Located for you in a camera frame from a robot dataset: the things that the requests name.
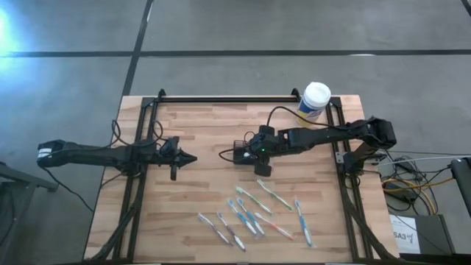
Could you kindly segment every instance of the gray floor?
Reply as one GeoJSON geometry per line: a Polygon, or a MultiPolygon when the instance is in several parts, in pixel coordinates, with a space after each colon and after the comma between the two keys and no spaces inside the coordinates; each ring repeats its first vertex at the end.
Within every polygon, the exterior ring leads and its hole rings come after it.
{"type": "MultiPolygon", "coordinates": [[[[145,0],[3,1],[0,52],[132,51],[144,5],[145,0]]],[[[469,48],[471,17],[459,0],[156,0],[143,45],[143,50],[469,48]]],[[[47,178],[35,164],[38,143],[62,138],[107,144],[129,64],[128,57],[0,58],[0,118],[7,121],[0,128],[0,160],[47,178]]],[[[367,116],[391,120],[396,150],[470,153],[465,140],[471,130],[470,65],[471,56],[142,58],[131,94],[156,94],[160,88],[174,95],[287,94],[316,80],[335,94],[360,94],[367,116]]],[[[418,165],[434,170],[447,163],[418,165]]],[[[95,204],[101,167],[52,171],[95,204]]],[[[471,253],[471,219],[456,184],[434,190],[456,250],[471,253]]],[[[78,261],[90,222],[91,214],[65,190],[38,190],[11,261],[78,261]]]]}

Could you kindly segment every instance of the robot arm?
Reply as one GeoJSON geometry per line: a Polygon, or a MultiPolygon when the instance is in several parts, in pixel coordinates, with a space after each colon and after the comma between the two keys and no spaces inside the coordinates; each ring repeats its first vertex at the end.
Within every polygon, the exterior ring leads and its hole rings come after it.
{"type": "Polygon", "coordinates": [[[247,164],[247,160],[251,160],[255,165],[256,174],[269,177],[272,171],[268,165],[271,157],[299,154],[318,144],[351,139],[360,139],[364,143],[356,151],[345,154],[347,173],[357,173],[363,168],[367,156],[374,154],[378,149],[389,149],[396,144],[391,122],[377,118],[318,130],[290,128],[279,130],[277,135],[273,127],[261,125],[258,133],[242,147],[245,158],[237,158],[236,154],[241,152],[234,150],[234,163],[247,164]]]}
{"type": "Polygon", "coordinates": [[[152,139],[116,148],[81,145],[62,140],[49,141],[39,144],[37,164],[44,168],[67,163],[113,166],[128,176],[138,174],[142,163],[169,165],[170,178],[176,180],[177,168],[196,161],[196,157],[178,149],[178,141],[178,137],[169,138],[159,149],[152,139]]]}

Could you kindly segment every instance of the toothbrush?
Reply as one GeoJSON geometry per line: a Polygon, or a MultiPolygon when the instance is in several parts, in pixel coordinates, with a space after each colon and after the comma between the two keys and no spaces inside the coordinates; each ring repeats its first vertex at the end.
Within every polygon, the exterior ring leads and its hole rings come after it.
{"type": "Polygon", "coordinates": [[[284,230],[283,228],[277,226],[276,224],[270,222],[270,220],[268,220],[267,218],[263,217],[261,214],[259,213],[254,213],[255,216],[257,218],[260,218],[262,220],[264,220],[265,222],[269,223],[270,226],[272,226],[274,229],[276,229],[278,232],[280,232],[282,235],[284,235],[285,237],[291,239],[291,240],[294,240],[293,236],[286,230],[284,230]]]}
{"type": "Polygon", "coordinates": [[[275,192],[271,191],[270,189],[268,189],[266,186],[265,186],[265,183],[263,183],[262,180],[257,180],[257,183],[260,184],[260,186],[262,187],[262,189],[264,189],[266,192],[270,193],[270,195],[272,195],[272,197],[274,197],[275,199],[278,199],[281,203],[283,203],[290,211],[293,210],[292,206],[289,205],[289,203],[287,203],[282,197],[276,195],[275,192]]]}
{"type": "Polygon", "coordinates": [[[260,224],[258,224],[257,219],[244,207],[244,201],[242,201],[242,199],[240,197],[237,197],[236,200],[237,200],[237,203],[239,204],[239,206],[241,206],[242,210],[244,210],[247,217],[249,217],[250,221],[252,221],[252,223],[255,225],[255,227],[258,229],[258,231],[260,231],[262,236],[265,236],[265,232],[263,231],[260,224]]]}
{"type": "Polygon", "coordinates": [[[246,192],[243,188],[235,187],[235,189],[238,193],[247,195],[253,202],[255,202],[256,204],[258,204],[258,206],[260,206],[262,209],[264,209],[265,212],[273,214],[268,207],[266,207],[261,202],[259,202],[256,198],[254,198],[252,195],[250,195],[250,193],[246,192]]]}
{"type": "Polygon", "coordinates": [[[221,219],[221,221],[224,223],[225,227],[227,228],[227,231],[233,236],[235,242],[237,245],[241,248],[241,250],[246,251],[244,243],[242,243],[242,240],[234,233],[234,231],[229,227],[229,225],[226,223],[224,218],[222,218],[222,213],[218,213],[218,217],[221,219]]]}
{"type": "Polygon", "coordinates": [[[257,235],[257,231],[255,228],[249,223],[247,219],[245,219],[244,215],[237,210],[237,208],[234,206],[234,202],[231,201],[230,199],[227,200],[227,203],[229,206],[233,209],[233,212],[239,217],[239,219],[244,223],[247,228],[249,228],[250,232],[252,232],[254,235],[257,235]]]}
{"type": "Polygon", "coordinates": [[[226,242],[226,244],[230,245],[230,246],[234,246],[232,243],[230,243],[230,241],[216,228],[216,226],[208,219],[206,218],[205,216],[203,216],[201,213],[198,213],[198,218],[203,221],[203,222],[206,222],[208,225],[210,225],[214,232],[216,232],[219,237],[224,240],[224,242],[226,242]]]}
{"type": "Polygon", "coordinates": [[[294,205],[297,208],[297,213],[300,215],[301,229],[304,233],[304,236],[306,237],[306,242],[308,243],[309,247],[312,247],[311,234],[309,233],[309,229],[308,229],[308,226],[306,225],[306,221],[304,220],[304,216],[301,213],[300,201],[298,199],[295,199],[294,205]]]}

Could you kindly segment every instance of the wooden table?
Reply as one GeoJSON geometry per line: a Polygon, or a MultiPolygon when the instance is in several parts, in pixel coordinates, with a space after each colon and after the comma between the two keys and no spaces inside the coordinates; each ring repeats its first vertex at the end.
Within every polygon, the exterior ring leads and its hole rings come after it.
{"type": "MultiPolygon", "coordinates": [[[[122,100],[118,122],[125,141],[134,141],[141,99],[141,96],[125,96],[122,100]]],[[[341,96],[341,101],[346,121],[364,118],[359,96],[341,96]]],[[[290,212],[272,199],[255,182],[253,166],[234,166],[218,157],[223,149],[232,148],[234,140],[242,140],[245,132],[257,132],[258,126],[266,123],[269,111],[275,105],[285,105],[293,110],[297,106],[295,103],[159,104],[157,119],[164,126],[164,135],[180,136],[180,147],[196,155],[198,161],[181,168],[177,181],[170,181],[168,166],[149,167],[134,262],[352,260],[330,144],[316,146],[301,155],[273,158],[272,176],[263,178],[270,188],[291,204],[297,196],[316,248],[309,248],[305,243],[297,213],[290,212]],[[236,186],[245,188],[271,208],[275,214],[269,218],[291,231],[296,236],[295,240],[289,241],[262,222],[266,236],[255,239],[227,206],[227,199],[236,197],[236,186]],[[196,217],[198,213],[203,213],[230,238],[217,219],[216,212],[224,214],[246,244],[247,252],[236,246],[228,247],[196,217]]],[[[326,122],[325,113],[319,122],[326,122]]],[[[271,125],[276,129],[298,127],[295,118],[283,110],[273,115],[271,125]]],[[[351,141],[351,144],[355,149],[360,142],[351,141]]],[[[115,169],[107,169],[103,181],[117,173],[115,169]]],[[[99,192],[85,258],[93,256],[115,230],[125,183],[125,177],[118,178],[99,192]]],[[[363,175],[360,190],[368,225],[389,252],[398,255],[378,176],[363,175]]],[[[248,198],[242,198],[251,211],[265,214],[248,198]]],[[[355,233],[361,248],[358,228],[355,233]]],[[[123,246],[126,247],[127,242],[125,235],[123,246]]]]}

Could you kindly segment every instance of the toothbrush handle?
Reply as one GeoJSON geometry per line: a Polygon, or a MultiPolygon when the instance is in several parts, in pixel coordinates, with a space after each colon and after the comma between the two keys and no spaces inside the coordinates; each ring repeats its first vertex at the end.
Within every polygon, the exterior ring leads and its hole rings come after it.
{"type": "Polygon", "coordinates": [[[226,243],[229,244],[230,246],[233,246],[233,244],[230,243],[230,241],[229,241],[221,232],[219,232],[218,230],[215,230],[215,231],[216,231],[216,233],[218,233],[219,237],[220,237],[222,240],[224,240],[224,242],[226,242],[226,243]]]}
{"type": "Polygon", "coordinates": [[[280,232],[280,233],[281,233],[282,235],[284,235],[285,237],[287,237],[287,238],[289,238],[289,239],[291,239],[291,240],[294,240],[293,236],[292,236],[290,233],[288,233],[288,232],[286,232],[285,230],[283,230],[281,227],[275,226],[275,228],[276,228],[276,230],[277,230],[278,232],[280,232]]]}
{"type": "Polygon", "coordinates": [[[253,202],[255,202],[258,206],[260,206],[262,209],[264,209],[265,212],[270,213],[270,214],[273,214],[273,213],[270,211],[270,209],[268,209],[268,208],[267,208],[265,205],[263,205],[261,202],[257,201],[256,198],[254,198],[254,197],[252,197],[252,196],[250,196],[249,198],[250,198],[253,202]]]}
{"type": "Polygon", "coordinates": [[[245,219],[245,217],[242,215],[242,213],[237,213],[237,216],[242,220],[242,222],[249,228],[249,230],[254,234],[257,235],[257,231],[255,228],[249,223],[249,220],[245,219]]]}
{"type": "Polygon", "coordinates": [[[278,198],[278,199],[281,201],[281,203],[283,203],[290,211],[293,210],[292,206],[289,205],[289,203],[287,203],[283,198],[279,197],[278,195],[277,195],[277,198],[278,198]]]}
{"type": "Polygon", "coordinates": [[[255,217],[249,212],[247,211],[246,212],[247,214],[247,217],[249,217],[250,221],[252,221],[252,223],[255,225],[255,227],[258,229],[258,231],[260,231],[260,233],[265,236],[265,232],[263,231],[262,227],[260,226],[260,224],[258,224],[257,222],[257,219],[255,219],[255,217]]]}
{"type": "Polygon", "coordinates": [[[309,229],[305,223],[304,217],[300,216],[300,222],[302,231],[304,233],[304,236],[306,237],[306,242],[308,243],[309,247],[312,247],[311,234],[309,233],[309,229]]]}
{"type": "Polygon", "coordinates": [[[232,228],[230,228],[229,225],[227,225],[226,228],[227,228],[227,231],[229,231],[229,234],[234,238],[234,241],[241,248],[241,250],[246,251],[244,243],[242,243],[242,240],[236,235],[236,233],[234,233],[232,228]]]}

